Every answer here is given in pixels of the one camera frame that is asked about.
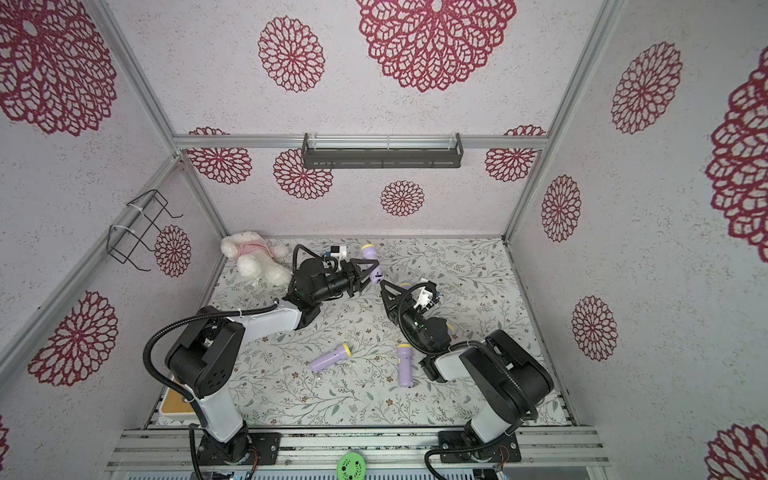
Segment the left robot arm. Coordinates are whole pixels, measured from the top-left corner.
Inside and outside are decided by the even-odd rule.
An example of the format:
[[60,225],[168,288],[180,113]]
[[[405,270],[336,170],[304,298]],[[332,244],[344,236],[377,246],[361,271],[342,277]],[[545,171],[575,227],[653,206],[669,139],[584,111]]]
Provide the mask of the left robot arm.
[[142,352],[144,368],[177,392],[199,420],[203,438],[199,445],[191,446],[196,473],[200,472],[201,453],[231,465],[265,459],[255,447],[228,387],[241,347],[309,326],[324,301],[363,291],[378,267],[376,259],[339,261],[312,254],[302,263],[292,262],[286,294],[271,304],[232,311],[205,307],[149,338]]

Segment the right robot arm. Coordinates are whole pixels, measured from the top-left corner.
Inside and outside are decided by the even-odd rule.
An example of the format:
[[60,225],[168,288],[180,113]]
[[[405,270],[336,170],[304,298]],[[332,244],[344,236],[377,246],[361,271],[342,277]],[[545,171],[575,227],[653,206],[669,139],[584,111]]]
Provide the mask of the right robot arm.
[[435,457],[442,463],[517,461],[515,431],[539,418],[538,405],[554,389],[546,368],[502,329],[482,340],[453,343],[448,321],[426,316],[440,300],[431,281],[398,286],[382,280],[379,286],[387,317],[405,345],[423,355],[419,365],[427,379],[440,384],[471,380],[484,400],[462,431],[438,434],[439,445],[424,454],[429,473],[443,477],[432,465]]

